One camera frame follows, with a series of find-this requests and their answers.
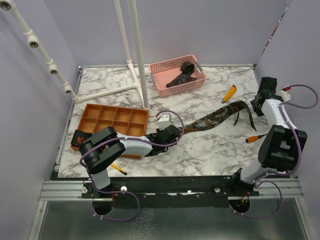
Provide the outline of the brown grey floral tie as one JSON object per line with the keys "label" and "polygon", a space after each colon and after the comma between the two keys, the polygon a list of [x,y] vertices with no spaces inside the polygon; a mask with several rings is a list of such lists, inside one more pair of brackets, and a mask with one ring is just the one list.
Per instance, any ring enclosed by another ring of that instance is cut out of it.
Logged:
{"label": "brown grey floral tie", "polygon": [[246,112],[248,113],[251,128],[257,131],[250,107],[246,102],[242,100],[237,100],[211,112],[208,115],[205,115],[204,117],[188,125],[185,125],[184,134],[192,132],[202,132],[213,129],[219,126],[225,120],[227,120],[230,116],[237,114],[236,120],[233,123],[233,125],[235,126],[239,120],[241,110],[246,110]]}

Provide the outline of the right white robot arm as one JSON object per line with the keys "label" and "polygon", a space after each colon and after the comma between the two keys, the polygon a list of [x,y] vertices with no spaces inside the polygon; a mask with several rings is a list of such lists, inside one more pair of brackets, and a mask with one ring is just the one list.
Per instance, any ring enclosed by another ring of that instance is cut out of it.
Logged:
{"label": "right white robot arm", "polygon": [[276,87],[276,78],[262,77],[257,95],[250,102],[259,117],[266,117],[270,129],[259,148],[258,161],[232,175],[229,189],[236,196],[251,191],[258,180],[269,175],[288,177],[300,166],[308,135],[292,123],[284,107],[288,101],[277,94]]}

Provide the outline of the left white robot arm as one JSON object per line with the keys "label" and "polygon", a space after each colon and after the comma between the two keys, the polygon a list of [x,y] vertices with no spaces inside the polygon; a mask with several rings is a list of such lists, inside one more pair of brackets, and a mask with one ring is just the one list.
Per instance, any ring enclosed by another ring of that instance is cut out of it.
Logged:
{"label": "left white robot arm", "polygon": [[85,164],[94,182],[94,193],[101,198],[110,193],[111,180],[107,168],[118,157],[157,156],[166,152],[168,147],[174,146],[181,139],[182,133],[183,131],[171,124],[156,133],[134,137],[118,133],[109,126],[84,140],[79,146],[80,162]]}

